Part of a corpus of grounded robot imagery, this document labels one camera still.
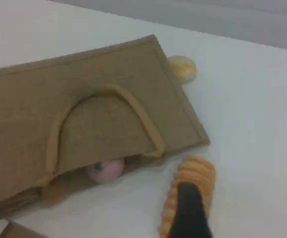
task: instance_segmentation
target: pink ball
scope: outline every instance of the pink ball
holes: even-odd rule
[[[97,183],[107,183],[119,177],[122,174],[124,167],[124,159],[115,159],[87,166],[86,172],[91,180]]]

